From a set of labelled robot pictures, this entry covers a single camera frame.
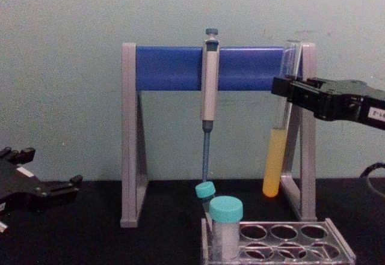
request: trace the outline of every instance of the black table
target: black table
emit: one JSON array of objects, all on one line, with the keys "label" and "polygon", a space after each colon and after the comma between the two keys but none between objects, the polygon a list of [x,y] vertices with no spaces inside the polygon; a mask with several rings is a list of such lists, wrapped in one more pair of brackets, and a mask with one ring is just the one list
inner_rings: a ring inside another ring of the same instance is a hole
[{"label": "black table", "polygon": [[[139,228],[120,228],[121,183],[85,182],[74,204],[2,216],[0,264],[199,264],[199,181],[152,181]],[[373,181],[385,191],[385,180]],[[217,180],[217,192],[244,203],[244,221],[296,221],[280,192],[265,198],[261,180]],[[330,218],[357,264],[385,264],[385,200],[361,179],[317,180],[317,217]]]}]

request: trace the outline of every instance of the teal screw cap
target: teal screw cap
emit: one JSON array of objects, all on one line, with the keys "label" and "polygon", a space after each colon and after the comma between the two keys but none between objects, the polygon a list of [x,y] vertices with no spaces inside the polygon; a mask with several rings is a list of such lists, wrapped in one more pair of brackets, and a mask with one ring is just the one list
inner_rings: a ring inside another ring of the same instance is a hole
[{"label": "teal screw cap", "polygon": [[195,191],[197,192],[198,198],[207,198],[215,194],[215,187],[213,182],[207,181],[207,182],[198,184],[195,187]]},{"label": "teal screw cap", "polygon": [[209,214],[217,222],[238,222],[243,217],[242,201],[231,196],[215,197],[210,201]]}]

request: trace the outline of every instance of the wall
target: wall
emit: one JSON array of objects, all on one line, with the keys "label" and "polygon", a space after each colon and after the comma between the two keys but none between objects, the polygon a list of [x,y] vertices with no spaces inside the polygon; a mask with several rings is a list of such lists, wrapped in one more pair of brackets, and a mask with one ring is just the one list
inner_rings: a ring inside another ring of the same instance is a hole
[{"label": "wall", "polygon": [[[120,48],[316,43],[319,76],[385,89],[385,0],[1,0],[0,146],[33,146],[45,180],[119,179]],[[262,177],[273,118],[269,93],[221,93],[213,178]],[[152,179],[200,178],[198,92],[143,95]],[[385,132],[317,121],[318,177],[356,177],[384,160]]]}]

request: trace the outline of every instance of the label on robot arm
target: label on robot arm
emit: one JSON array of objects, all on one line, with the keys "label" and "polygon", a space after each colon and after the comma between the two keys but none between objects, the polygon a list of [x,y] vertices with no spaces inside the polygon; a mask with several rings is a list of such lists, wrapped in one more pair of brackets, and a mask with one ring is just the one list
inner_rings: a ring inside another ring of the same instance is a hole
[{"label": "label on robot arm", "polygon": [[376,119],[376,120],[385,122],[385,110],[371,107],[369,109],[368,118]]},{"label": "label on robot arm", "polygon": [[18,170],[20,173],[26,175],[27,177],[31,178],[34,176],[34,174],[32,174],[31,172],[29,172],[27,169],[23,168],[23,167],[18,167]]}]

